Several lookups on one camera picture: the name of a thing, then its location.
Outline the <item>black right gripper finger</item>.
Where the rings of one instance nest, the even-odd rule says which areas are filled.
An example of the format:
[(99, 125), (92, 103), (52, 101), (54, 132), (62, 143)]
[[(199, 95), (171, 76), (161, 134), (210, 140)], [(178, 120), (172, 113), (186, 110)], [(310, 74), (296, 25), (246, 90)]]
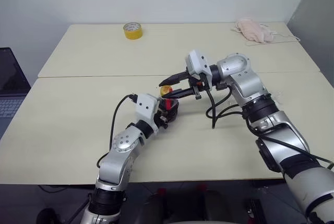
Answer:
[(188, 75), (189, 75), (188, 71), (184, 71), (184, 72), (181, 72), (181, 73), (171, 75), (170, 77), (161, 81), (159, 83), (159, 87), (176, 85), (176, 84), (180, 83), (182, 80), (188, 79)]
[(193, 88), (188, 89), (176, 89), (162, 96), (164, 99), (180, 99), (188, 96), (195, 95)]

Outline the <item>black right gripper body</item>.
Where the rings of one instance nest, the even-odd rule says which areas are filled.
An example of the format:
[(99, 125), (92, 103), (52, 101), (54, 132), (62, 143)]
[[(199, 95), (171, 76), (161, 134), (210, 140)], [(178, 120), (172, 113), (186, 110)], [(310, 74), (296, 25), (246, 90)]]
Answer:
[(205, 73), (200, 73), (199, 78), (189, 76), (188, 83), (196, 100), (201, 99), (200, 92), (209, 90), (209, 82)]

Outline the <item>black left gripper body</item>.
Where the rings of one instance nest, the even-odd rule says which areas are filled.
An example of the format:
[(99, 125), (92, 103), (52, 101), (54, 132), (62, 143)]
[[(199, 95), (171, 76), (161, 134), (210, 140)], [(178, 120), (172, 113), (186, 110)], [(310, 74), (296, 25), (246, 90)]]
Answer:
[(169, 126), (168, 116), (169, 116), (168, 111), (158, 109), (153, 118), (154, 123), (158, 128), (168, 128)]

